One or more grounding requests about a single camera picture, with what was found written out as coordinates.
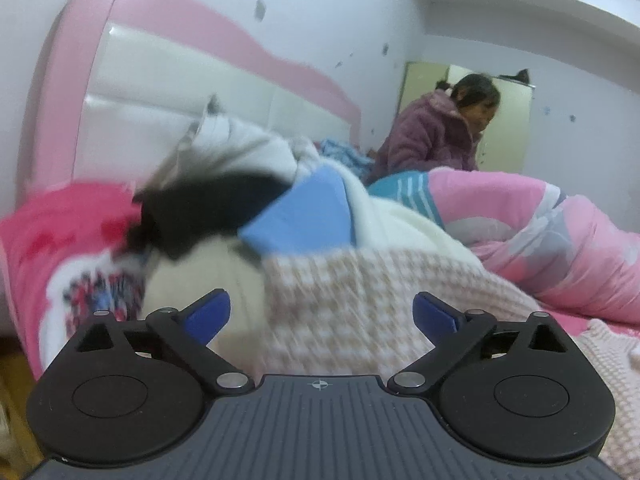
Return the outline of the teal striped cloth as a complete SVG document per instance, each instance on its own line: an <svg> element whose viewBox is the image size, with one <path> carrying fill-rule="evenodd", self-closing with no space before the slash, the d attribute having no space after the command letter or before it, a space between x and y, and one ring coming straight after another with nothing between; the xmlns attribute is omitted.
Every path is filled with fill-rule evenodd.
<svg viewBox="0 0 640 480"><path fill-rule="evenodd" d="M387 198L430 219L441 229L445 226L428 188L427 172L405 171L382 178L367 187L370 195Z"/></svg>

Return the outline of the pink flowered bed sheet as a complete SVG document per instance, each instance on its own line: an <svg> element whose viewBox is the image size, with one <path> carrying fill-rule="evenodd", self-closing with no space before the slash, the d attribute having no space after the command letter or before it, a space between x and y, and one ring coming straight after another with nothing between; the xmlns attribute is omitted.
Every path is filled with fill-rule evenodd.
<svg viewBox="0 0 640 480"><path fill-rule="evenodd" d="M205 268L201 262L194 276L188 275L188 265L178 264L167 284L161 285L145 281L138 259L113 260L111 246L135 212L128 188L75 184L36 197L3 223L1 269L9 309L35 374L54 360L73 335L76 322L92 308L109 308L119 318L138 318L165 304L185 304L211 288L223 288L198 287L196 277ZM631 330L639 326L639 322L627 325L554 310L532 298L538 307L557 313L576 336L595 319ZM262 335L254 344L217 349L222 332L214 349L235 366L253 372Z"/></svg>

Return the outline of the pink floral duvet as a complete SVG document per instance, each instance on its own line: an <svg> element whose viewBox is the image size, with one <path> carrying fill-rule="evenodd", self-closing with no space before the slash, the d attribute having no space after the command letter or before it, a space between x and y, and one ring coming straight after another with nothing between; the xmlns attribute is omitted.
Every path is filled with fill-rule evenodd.
<svg viewBox="0 0 640 480"><path fill-rule="evenodd" d="M426 194L445 231L542 304L639 322L639 237L587 197L504 172L438 168Z"/></svg>

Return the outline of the woman in purple coat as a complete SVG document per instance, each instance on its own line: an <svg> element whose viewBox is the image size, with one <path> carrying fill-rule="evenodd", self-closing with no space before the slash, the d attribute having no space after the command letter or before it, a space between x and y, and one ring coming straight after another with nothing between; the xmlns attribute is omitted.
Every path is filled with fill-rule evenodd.
<svg viewBox="0 0 640 480"><path fill-rule="evenodd" d="M484 74L466 75L453 86L439 82L396 117L366 183L438 167L477 170L477 145L500 102L499 90Z"/></svg>

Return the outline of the yellow green wardrobe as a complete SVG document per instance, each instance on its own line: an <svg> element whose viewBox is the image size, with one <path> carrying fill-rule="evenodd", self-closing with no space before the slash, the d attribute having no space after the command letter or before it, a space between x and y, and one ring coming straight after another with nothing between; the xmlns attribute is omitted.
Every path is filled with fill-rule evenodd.
<svg viewBox="0 0 640 480"><path fill-rule="evenodd" d="M469 74L472 70L454 64L407 63L397 113L426 92L433 91L439 81L453 86ZM501 94L501 104L478 144L476 163L482 171L520 174L529 144L535 87L514 77L492 76L492 82Z"/></svg>

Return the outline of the white fleece blanket pile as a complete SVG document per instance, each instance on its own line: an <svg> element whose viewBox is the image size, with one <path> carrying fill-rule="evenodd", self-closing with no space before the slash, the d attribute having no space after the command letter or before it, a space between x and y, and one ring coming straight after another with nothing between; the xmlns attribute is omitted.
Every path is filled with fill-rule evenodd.
<svg viewBox="0 0 640 480"><path fill-rule="evenodd" d="M311 140L280 136L227 115L210 100L202 119L134 196L141 217L128 252L155 250L186 266L204 263L198 287L228 290L231 320L216 348L254 344L266 300L259 258L337 248L419 249L479 266L436 223L371 196Z"/></svg>

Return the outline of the cream knit cardigan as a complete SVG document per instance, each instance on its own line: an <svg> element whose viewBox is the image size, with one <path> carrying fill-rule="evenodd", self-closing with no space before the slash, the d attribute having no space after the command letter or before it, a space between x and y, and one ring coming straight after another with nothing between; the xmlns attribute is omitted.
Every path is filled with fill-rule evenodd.
<svg viewBox="0 0 640 480"><path fill-rule="evenodd" d="M623 479L639 478L639 339L614 333L600 320L574 338L614 396L614 424L601 460Z"/></svg>

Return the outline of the pink white headboard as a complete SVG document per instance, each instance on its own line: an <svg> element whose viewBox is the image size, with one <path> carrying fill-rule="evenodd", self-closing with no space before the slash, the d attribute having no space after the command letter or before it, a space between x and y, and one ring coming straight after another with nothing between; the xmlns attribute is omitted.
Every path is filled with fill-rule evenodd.
<svg viewBox="0 0 640 480"><path fill-rule="evenodd" d="M284 136L356 142L361 113L314 68L278 58L195 0L68 0L39 87L26 193L142 182L211 96Z"/></svg>

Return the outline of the blue crumpled cloth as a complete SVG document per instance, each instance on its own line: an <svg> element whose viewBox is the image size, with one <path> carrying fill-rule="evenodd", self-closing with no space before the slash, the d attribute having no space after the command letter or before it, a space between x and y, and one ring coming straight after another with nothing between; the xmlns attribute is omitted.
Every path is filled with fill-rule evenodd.
<svg viewBox="0 0 640 480"><path fill-rule="evenodd" d="M319 144L319 153L326 158L340 162L360 180L370 174L374 160L362 154L352 144L332 139L324 139Z"/></svg>

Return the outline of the beige white checked coat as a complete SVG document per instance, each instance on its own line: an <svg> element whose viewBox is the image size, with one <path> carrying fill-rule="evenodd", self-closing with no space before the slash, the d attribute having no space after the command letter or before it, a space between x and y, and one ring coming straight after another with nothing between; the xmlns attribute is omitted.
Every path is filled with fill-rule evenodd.
<svg viewBox="0 0 640 480"><path fill-rule="evenodd" d="M429 292L461 312L523 321L538 304L515 285L462 261L410 249L341 249L264 264L266 326L255 376L378 375L384 379L433 344L412 303Z"/></svg>

